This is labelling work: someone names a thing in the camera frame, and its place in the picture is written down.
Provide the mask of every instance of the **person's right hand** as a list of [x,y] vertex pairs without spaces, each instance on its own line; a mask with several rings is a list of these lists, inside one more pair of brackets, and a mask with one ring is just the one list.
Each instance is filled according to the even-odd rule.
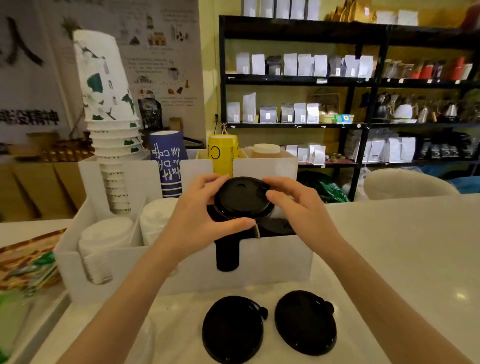
[[286,177],[263,181],[270,185],[268,200],[283,210],[293,230],[315,253],[323,256],[342,240],[316,190]]

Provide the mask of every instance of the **blue paper cup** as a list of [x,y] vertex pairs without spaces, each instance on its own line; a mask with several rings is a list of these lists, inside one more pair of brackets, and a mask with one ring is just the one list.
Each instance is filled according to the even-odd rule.
[[175,130],[151,133],[150,153],[158,163],[162,191],[180,187],[181,194],[180,161],[188,159],[183,134]]

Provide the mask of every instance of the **white table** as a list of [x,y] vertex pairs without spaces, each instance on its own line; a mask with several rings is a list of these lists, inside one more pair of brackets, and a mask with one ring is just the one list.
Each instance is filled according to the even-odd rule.
[[[70,222],[66,219],[0,223],[0,247],[67,228]],[[37,293],[7,364],[28,364],[69,304],[70,299],[61,284]]]
[[[329,205],[343,236],[392,287],[474,362],[480,362],[480,194]],[[273,313],[287,292],[304,289],[332,302],[336,346],[317,358],[285,344]],[[249,297],[269,310],[264,340],[249,361],[260,363],[388,363],[382,349],[329,267],[314,259],[310,282],[158,297],[154,364],[215,363],[202,345],[203,318],[227,295]],[[98,309],[71,305],[32,364],[54,364]]]

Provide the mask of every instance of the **chair backrest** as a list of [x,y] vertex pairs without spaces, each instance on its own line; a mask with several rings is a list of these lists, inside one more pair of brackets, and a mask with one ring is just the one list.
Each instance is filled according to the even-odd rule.
[[370,200],[460,194],[439,178],[402,169],[375,170],[365,177],[363,186]]

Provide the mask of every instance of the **yellow cup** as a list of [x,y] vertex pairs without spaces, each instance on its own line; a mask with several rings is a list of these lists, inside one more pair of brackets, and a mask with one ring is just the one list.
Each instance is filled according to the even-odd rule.
[[213,161],[213,172],[233,177],[233,160],[238,158],[236,135],[219,134],[208,137],[208,158]]

